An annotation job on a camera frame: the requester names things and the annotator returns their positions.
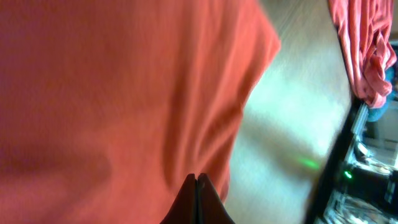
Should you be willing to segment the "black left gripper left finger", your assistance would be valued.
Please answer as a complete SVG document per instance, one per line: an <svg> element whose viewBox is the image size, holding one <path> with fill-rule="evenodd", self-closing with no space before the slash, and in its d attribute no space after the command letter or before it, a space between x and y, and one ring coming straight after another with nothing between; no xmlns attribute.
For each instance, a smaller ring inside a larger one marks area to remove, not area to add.
<svg viewBox="0 0 398 224"><path fill-rule="evenodd" d="M188 174L161 224L192 224L196 222L196 186L194 174Z"/></svg>

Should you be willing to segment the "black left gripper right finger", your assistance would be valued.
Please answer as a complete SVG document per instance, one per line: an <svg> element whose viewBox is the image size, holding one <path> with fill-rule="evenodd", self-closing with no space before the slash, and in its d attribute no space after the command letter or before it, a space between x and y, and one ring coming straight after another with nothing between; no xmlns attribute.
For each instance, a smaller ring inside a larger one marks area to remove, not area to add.
<svg viewBox="0 0 398 224"><path fill-rule="evenodd" d="M202 173L198 177L199 221L202 224L234 224L218 196L210 178Z"/></svg>

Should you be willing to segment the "orange McKinney soccer t-shirt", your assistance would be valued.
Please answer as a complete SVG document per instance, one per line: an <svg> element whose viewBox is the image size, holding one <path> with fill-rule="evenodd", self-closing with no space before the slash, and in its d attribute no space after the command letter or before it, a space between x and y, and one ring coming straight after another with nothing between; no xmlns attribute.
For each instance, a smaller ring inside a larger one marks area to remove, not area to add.
<svg viewBox="0 0 398 224"><path fill-rule="evenodd" d="M1 222L159 223L188 174L225 200L279 49L258 1L2 1Z"/></svg>

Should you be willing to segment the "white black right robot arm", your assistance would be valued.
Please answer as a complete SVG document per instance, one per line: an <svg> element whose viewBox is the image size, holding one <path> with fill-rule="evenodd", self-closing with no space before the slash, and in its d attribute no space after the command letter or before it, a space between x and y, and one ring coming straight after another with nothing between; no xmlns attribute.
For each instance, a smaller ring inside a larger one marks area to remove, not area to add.
<svg viewBox="0 0 398 224"><path fill-rule="evenodd" d="M367 118L368 106L354 100L305 223L397 223L397 169L376 160L365 145Z"/></svg>

